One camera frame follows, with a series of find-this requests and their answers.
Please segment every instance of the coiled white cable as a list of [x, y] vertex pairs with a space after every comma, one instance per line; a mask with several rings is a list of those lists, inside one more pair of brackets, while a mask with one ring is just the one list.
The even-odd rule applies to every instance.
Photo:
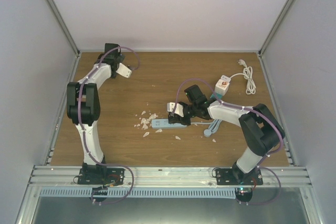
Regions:
[[244, 76], [245, 80], [247, 80], [247, 85], [246, 85], [246, 94], [255, 94], [256, 93], [256, 85], [254, 83], [254, 80], [252, 79], [252, 74], [253, 74], [253, 69], [252, 67], [248, 67], [246, 63], [243, 60], [239, 60], [238, 64], [243, 66], [243, 73], [236, 73], [230, 78], [234, 76]]

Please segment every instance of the wooden table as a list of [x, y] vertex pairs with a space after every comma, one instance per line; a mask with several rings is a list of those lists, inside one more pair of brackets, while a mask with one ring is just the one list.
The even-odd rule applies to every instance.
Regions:
[[[76, 81], [92, 69], [98, 55], [99, 53], [82, 54]], [[125, 55], [125, 65], [137, 65], [133, 54]], [[134, 125], [140, 123], [140, 118], [148, 118], [150, 113], [156, 113], [158, 118], [167, 118], [167, 102], [175, 101], [178, 87], [188, 78], [204, 79], [214, 87], [221, 75], [231, 76], [242, 72], [243, 67], [237, 63], [239, 59], [253, 67], [257, 92], [255, 95], [247, 95], [246, 80], [243, 76], [236, 76], [232, 79], [224, 100], [251, 106], [264, 103], [274, 111], [256, 54], [142, 52], [139, 55], [141, 67], [132, 73], [130, 79], [118, 75], [116, 79], [107, 80], [99, 89], [101, 114], [98, 133], [108, 163], [132, 166], [231, 166], [246, 148], [242, 130], [233, 124], [222, 122], [218, 132], [210, 138], [203, 136], [208, 125], [164, 129], [161, 133], [155, 133], [151, 127], [142, 130]], [[191, 81], [181, 89], [179, 101], [188, 103], [183, 90], [193, 84], [198, 84], [207, 97], [211, 95], [206, 85]], [[83, 149], [79, 134], [65, 113], [51, 164], [81, 165], [82, 161]], [[274, 154], [263, 164], [288, 166], [285, 151]]]

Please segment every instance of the white plug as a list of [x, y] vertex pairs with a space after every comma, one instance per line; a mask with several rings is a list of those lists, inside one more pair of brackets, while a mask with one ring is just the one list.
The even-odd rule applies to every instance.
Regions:
[[216, 83], [215, 92], [222, 96], [225, 95], [227, 90], [229, 89], [230, 81], [230, 77], [222, 75], [222, 77]]

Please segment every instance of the gray panel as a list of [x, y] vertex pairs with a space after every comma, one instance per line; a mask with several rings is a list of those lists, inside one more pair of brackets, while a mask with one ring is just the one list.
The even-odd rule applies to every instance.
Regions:
[[264, 54], [292, 154], [308, 170], [326, 223], [336, 220], [335, 13], [335, 0], [296, 0]]
[[[273, 197], [277, 189], [257, 189], [253, 201]], [[93, 206], [88, 198], [43, 197], [34, 224], [110, 223], [308, 223], [298, 189], [284, 189], [266, 206], [242, 206], [233, 199], [130, 198]]]
[[14, 223], [42, 164], [75, 54], [45, 0], [0, 0], [0, 208]]

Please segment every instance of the white wall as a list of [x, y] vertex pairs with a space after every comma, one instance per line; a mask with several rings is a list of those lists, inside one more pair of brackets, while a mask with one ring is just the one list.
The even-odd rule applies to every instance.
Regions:
[[335, 0], [297, 0], [264, 55], [294, 155], [327, 223], [336, 220], [335, 14]]
[[259, 50], [286, 0], [54, 0], [81, 50]]
[[42, 163], [75, 54], [44, 0], [0, 0], [1, 223]]

